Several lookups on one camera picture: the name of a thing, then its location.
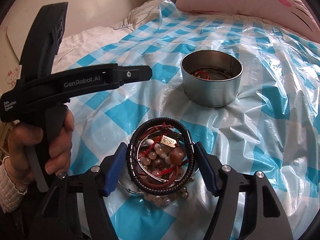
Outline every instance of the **blue gripper pad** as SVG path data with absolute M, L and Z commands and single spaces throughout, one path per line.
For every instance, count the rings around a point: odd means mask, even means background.
M 116 190 L 119 177 L 124 168 L 126 152 L 127 145 L 122 142 L 115 154 L 105 158 L 100 165 L 106 174 L 106 183 L 104 188 L 106 196 L 109 196 L 111 192 Z
M 207 158 L 207 156 L 210 157 L 210 155 L 207 154 L 201 142 L 197 142 L 195 144 L 195 156 L 196 162 L 198 163 L 199 171 L 202 175 L 207 190 L 210 191 L 213 195 L 216 195 L 219 191 L 217 187 L 216 174 L 211 163 Z

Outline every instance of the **pillow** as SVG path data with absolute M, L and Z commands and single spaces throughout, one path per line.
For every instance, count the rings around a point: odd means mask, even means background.
M 240 14 L 268 19 L 320 43 L 320 29 L 301 0 L 176 0 L 180 11 Z

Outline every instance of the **sleeve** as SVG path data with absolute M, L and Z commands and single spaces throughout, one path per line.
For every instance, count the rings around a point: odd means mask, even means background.
M 0 206 L 4 213 L 9 213 L 15 210 L 23 196 L 27 193 L 20 192 L 11 182 L 4 168 L 4 162 L 9 157 L 3 159 L 3 164 L 0 165 Z

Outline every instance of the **bed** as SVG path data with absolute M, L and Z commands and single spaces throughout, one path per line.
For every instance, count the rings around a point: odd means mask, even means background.
M 319 20 L 318 3 L 307 2 Z M 244 66 L 238 98 L 225 108 L 198 106 L 184 94 L 180 61 L 200 49 L 226 52 Z M 69 174 L 99 164 L 146 120 L 171 117 L 223 164 L 242 173 L 263 171 L 299 239 L 319 208 L 319 44 L 263 18 L 182 13 L 170 0 L 151 0 L 111 27 L 64 38 L 52 72 L 110 62 L 147 64 L 154 76 L 71 100 L 76 124 Z M 186 201 L 160 208 L 119 186 L 105 199 L 118 236 L 202 239 L 216 199 L 205 191 L 200 174 L 194 178 Z M 125 171 L 121 181 L 134 188 Z M 238 200 L 232 240 L 239 236 L 244 195 Z M 78 206 L 89 235 L 81 195 Z

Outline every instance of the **human hand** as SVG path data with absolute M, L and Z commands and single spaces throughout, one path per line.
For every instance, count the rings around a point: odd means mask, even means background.
M 74 130 L 74 117 L 68 110 L 60 134 L 49 146 L 51 159 L 45 164 L 48 174 L 58 175 L 67 171 L 70 167 L 72 148 L 72 132 Z M 4 162 L 7 174 L 13 184 L 20 190 L 25 191 L 35 180 L 29 162 L 25 154 L 25 146 L 33 146 L 42 141 L 43 131 L 39 127 L 25 123 L 18 123 L 8 139 L 10 158 Z

